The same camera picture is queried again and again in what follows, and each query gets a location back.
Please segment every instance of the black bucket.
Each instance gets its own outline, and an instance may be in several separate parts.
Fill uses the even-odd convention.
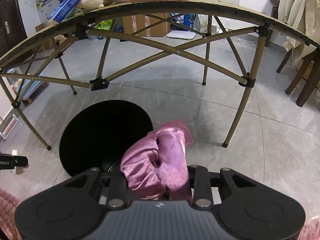
[[[152,130],[149,115],[134,103],[96,103],[77,114],[64,130],[59,146],[62,166],[70,176],[92,167],[108,171]]]

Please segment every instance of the round black opening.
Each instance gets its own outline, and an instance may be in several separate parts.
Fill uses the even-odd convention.
[[[92,167],[107,171],[152,130],[149,115],[134,103],[96,103],[77,114],[64,130],[59,146],[62,166],[70,176]]]

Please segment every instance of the wooden side table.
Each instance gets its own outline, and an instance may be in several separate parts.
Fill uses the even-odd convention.
[[[274,19],[278,19],[280,0],[270,0],[270,2],[272,3],[271,17],[273,17]],[[266,43],[264,44],[264,46],[269,47],[269,42],[270,42],[270,38],[271,38],[272,33],[273,33],[273,30],[270,30],[269,36],[266,39]]]

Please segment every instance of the beige cloth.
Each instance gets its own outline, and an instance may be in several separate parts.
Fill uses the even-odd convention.
[[[320,32],[316,31],[320,30],[319,0],[280,0],[279,20],[320,42]],[[292,49],[293,65],[316,49],[313,45],[306,46],[290,37],[287,37],[283,46],[287,51]]]

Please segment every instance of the silver bolt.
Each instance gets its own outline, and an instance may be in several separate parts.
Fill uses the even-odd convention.
[[[209,199],[206,198],[200,198],[196,201],[196,205],[198,207],[208,207],[211,205],[211,201]]]
[[[110,207],[121,207],[124,204],[123,200],[118,199],[118,198],[114,198],[109,200],[108,205]]]

